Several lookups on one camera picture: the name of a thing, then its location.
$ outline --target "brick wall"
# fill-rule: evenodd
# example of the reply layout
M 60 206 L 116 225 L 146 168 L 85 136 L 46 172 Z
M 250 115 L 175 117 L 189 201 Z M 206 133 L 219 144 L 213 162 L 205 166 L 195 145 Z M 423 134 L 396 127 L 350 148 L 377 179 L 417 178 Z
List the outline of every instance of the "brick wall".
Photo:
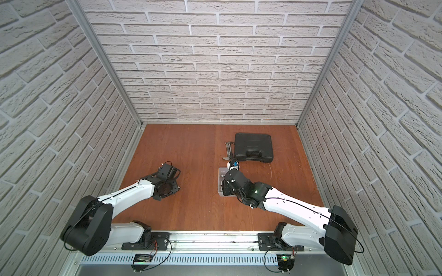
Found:
M 142 120 L 294 124 L 350 1 L 83 0 Z
M 300 126 L 367 275 L 442 272 L 442 1 L 365 0 Z
M 63 226 L 135 123 L 64 1 L 1 2 L 0 274 L 58 275 Z

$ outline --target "wooden table surface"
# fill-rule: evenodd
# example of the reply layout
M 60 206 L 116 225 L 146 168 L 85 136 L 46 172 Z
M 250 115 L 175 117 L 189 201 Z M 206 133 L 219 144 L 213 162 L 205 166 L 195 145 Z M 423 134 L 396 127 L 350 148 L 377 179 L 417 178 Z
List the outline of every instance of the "wooden table surface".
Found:
M 217 192 L 218 168 L 223 160 L 224 142 L 235 133 L 265 133 L 272 137 L 271 163 L 240 162 L 240 170 L 252 182 L 267 183 L 281 192 L 323 206 L 298 132 L 292 125 L 147 125 L 121 184 L 135 183 L 155 172 L 161 163 L 173 162 L 181 170 L 172 196 L 147 199 L 115 217 L 114 223 L 139 220 L 153 230 L 273 231 L 280 221 L 299 223 L 282 215 L 251 209 L 235 197 Z

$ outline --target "black tool case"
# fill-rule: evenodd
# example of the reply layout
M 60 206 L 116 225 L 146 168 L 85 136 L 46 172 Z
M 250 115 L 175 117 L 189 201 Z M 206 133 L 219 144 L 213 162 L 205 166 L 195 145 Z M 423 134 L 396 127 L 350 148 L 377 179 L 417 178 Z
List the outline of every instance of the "black tool case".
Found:
M 235 134 L 235 158 L 270 163 L 273 160 L 272 138 L 268 134 Z

